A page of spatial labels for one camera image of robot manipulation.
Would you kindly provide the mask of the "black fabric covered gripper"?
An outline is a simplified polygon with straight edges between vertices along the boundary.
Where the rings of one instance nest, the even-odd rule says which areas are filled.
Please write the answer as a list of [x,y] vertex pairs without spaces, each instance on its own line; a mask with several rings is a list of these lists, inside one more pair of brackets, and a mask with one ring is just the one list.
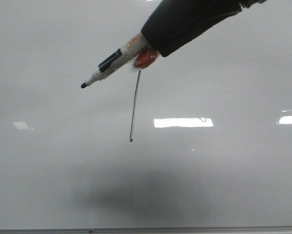
[[158,52],[167,57],[241,11],[239,0],[163,0],[141,29],[152,48],[142,51],[133,67],[149,67],[158,58]]

